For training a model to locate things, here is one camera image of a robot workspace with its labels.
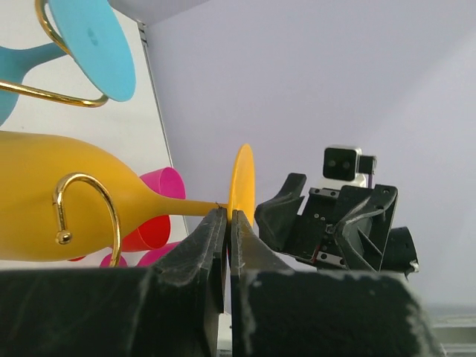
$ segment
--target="pink cup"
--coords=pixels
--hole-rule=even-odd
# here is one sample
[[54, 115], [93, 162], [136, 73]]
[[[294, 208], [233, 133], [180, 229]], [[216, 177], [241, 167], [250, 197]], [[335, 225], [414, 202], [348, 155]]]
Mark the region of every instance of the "pink cup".
[[154, 251], [148, 251], [144, 256], [139, 260], [137, 266], [149, 266], [150, 264], [155, 263], [157, 260], [162, 258], [169, 251], [174, 249], [180, 242], [174, 242], [164, 245], [160, 249], [155, 249]]
[[[99, 266], [102, 268], [109, 267], [110, 262], [111, 254], [107, 254]], [[124, 257], [120, 256], [118, 266], [127, 266], [127, 261], [124, 259]]]
[[[185, 199], [185, 184], [179, 172], [165, 167], [141, 176], [142, 181], [159, 195]], [[153, 218], [123, 239], [122, 251], [149, 251], [163, 247], [170, 237], [170, 217]]]

